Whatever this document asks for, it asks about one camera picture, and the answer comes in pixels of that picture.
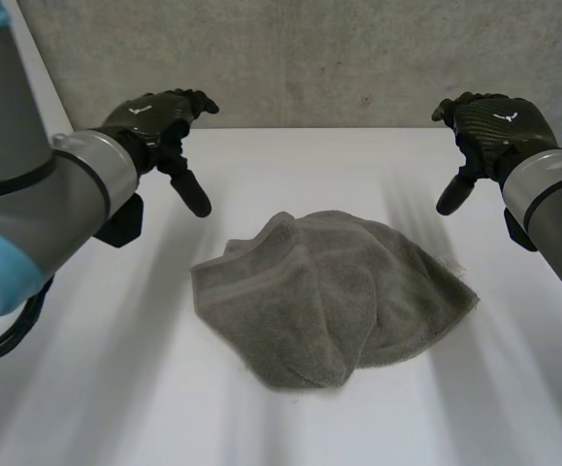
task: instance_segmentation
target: table surface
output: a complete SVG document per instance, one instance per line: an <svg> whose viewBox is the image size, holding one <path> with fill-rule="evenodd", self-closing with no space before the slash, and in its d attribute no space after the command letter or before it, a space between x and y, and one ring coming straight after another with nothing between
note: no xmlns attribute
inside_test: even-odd
<svg viewBox="0 0 562 466"><path fill-rule="evenodd" d="M0 360L0 465L562 464L562 284L509 239L496 184L436 214L461 161L448 131L200 130L184 148L214 213L194 217L152 173L143 236L91 240L60 271ZM277 212L330 209L454 258L481 301L410 361L271 391L194 314L188 269Z"/></svg>

